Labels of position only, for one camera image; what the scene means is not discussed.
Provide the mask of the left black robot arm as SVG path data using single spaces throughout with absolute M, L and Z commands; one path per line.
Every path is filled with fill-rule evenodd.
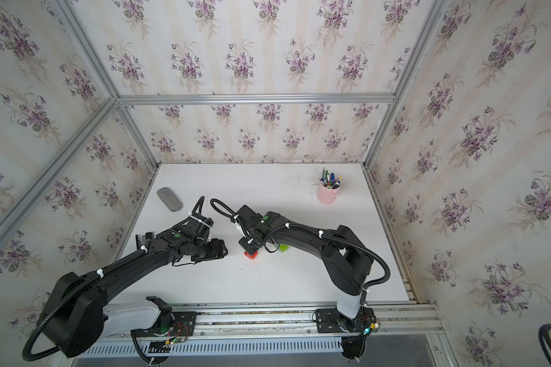
M 148 296 L 135 304 L 111 305 L 110 301 L 146 275 L 176 265 L 185 256 L 193 264 L 224 258 L 228 254 L 224 241 L 210 237 L 213 224 L 210 218 L 192 214 L 159 234 L 137 237 L 136 251 L 114 263 L 85 275 L 62 276 L 23 347 L 24 361 L 57 352 L 79 356 L 99 339 L 126 331 L 167 336 L 175 318 L 172 307 L 160 297 Z

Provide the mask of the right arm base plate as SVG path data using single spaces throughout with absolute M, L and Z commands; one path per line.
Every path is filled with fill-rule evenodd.
M 336 308 L 317 309 L 312 316 L 318 333 L 368 334 L 379 327 L 373 309 L 361 307 L 355 319 L 350 319 Z

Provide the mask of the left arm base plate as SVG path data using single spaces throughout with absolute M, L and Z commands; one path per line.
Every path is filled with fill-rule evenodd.
M 173 311 L 171 315 L 162 313 L 151 328 L 135 330 L 134 334 L 137 338 L 158 337 L 185 341 L 188 337 L 193 335 L 196 319 L 196 312 Z

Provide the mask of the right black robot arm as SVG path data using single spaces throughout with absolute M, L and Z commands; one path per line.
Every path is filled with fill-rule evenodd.
M 343 293 L 336 310 L 348 321 L 358 318 L 370 287 L 390 280 L 388 264 L 347 226 L 319 229 L 275 212 L 262 215 L 247 205 L 231 214 L 230 221 L 242 234 L 239 244 L 248 255 L 272 244 L 277 249 L 290 246 L 320 258 L 330 280 Z

